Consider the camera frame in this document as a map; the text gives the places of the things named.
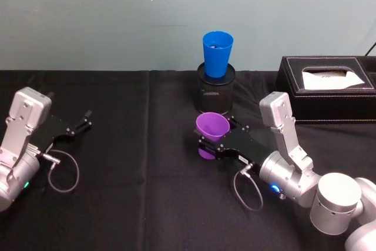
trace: power cord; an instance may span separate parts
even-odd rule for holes
[[[371,46],[371,48],[367,51],[367,53],[365,54],[365,56],[368,56],[368,54],[370,54],[370,52],[372,51],[372,49],[374,49],[374,47],[376,46],[376,42],[373,44],[373,46]]]
[[[244,169],[238,171],[235,176],[234,176],[234,190],[235,190],[235,193],[236,193],[236,196],[239,198],[241,204],[243,204],[243,206],[245,208],[247,208],[248,210],[252,211],[252,212],[258,212],[260,210],[262,210],[263,206],[264,206],[264,200],[263,200],[263,196],[261,195],[261,192],[260,192],[260,189],[259,187],[257,186],[256,182],[253,180],[253,178],[251,177],[251,175],[248,173],[248,171],[252,168],[252,164],[249,164],[247,165]],[[251,208],[250,206],[248,206],[245,201],[243,200],[243,198],[240,196],[239,192],[237,191],[237,188],[236,188],[236,179],[238,177],[238,174],[241,173],[241,175],[245,176],[247,179],[249,179],[251,181],[251,183],[254,185],[254,188],[256,189],[257,191],[257,194],[258,196],[260,197],[260,206],[258,208]]]
[[[57,191],[57,192],[60,192],[60,193],[68,193],[68,192],[71,192],[72,190],[74,190],[76,187],[77,187],[77,184],[78,184],[78,181],[79,181],[79,178],[80,178],[80,170],[79,170],[79,167],[78,167],[78,164],[77,164],[77,161],[75,160],[75,158],[69,154],[69,153],[66,153],[65,151],[61,151],[61,150],[57,150],[57,149],[52,149],[50,150],[49,152],[56,152],[56,153],[61,153],[61,154],[64,154],[65,156],[68,156],[71,158],[71,160],[73,161],[73,163],[75,164],[76,166],[76,170],[77,170],[77,177],[76,177],[76,182],[75,184],[69,188],[69,189],[58,189],[51,181],[51,174],[52,174],[52,171],[53,169],[55,168],[56,165],[58,165],[60,163],[60,160],[59,159],[56,159],[48,154],[43,154],[43,157],[47,160],[50,160],[53,162],[49,172],[48,172],[48,183],[49,185],[51,185],[52,189]]]

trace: blue indicator light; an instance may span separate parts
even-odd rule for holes
[[[272,185],[272,186],[270,186],[271,188],[273,188],[273,190],[275,191],[275,192],[277,192],[277,193],[280,193],[280,188],[278,187],[278,186],[276,186],[276,185]]]

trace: black cable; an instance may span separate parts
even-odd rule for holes
[[[370,54],[370,52],[372,51],[372,49],[374,49],[375,46],[376,46],[376,42],[373,44],[373,46],[370,48],[370,50],[367,51],[367,53],[365,54],[365,56],[367,56],[368,54]]]

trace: blue cup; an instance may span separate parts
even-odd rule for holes
[[[227,32],[208,32],[203,37],[205,73],[211,78],[226,74],[234,39]]]

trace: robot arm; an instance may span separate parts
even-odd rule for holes
[[[269,184],[280,198],[285,196],[311,208],[312,224],[328,235],[347,230],[352,218],[361,227],[346,241],[347,251],[370,251],[376,246],[376,186],[369,180],[342,173],[320,176],[298,143],[295,119],[287,93],[273,92],[260,102],[264,124],[275,134],[278,151],[270,152],[249,137],[248,130],[231,117],[231,131],[217,142],[199,140],[199,148],[215,155],[236,158],[246,164],[240,171],[253,172]]]
[[[90,112],[77,127],[70,127],[49,115],[51,104],[50,97],[29,87],[14,96],[0,147],[0,211],[7,209],[28,185],[39,169],[40,156],[53,162],[51,168],[59,164],[59,159],[47,154],[57,138],[74,137],[91,127]]]

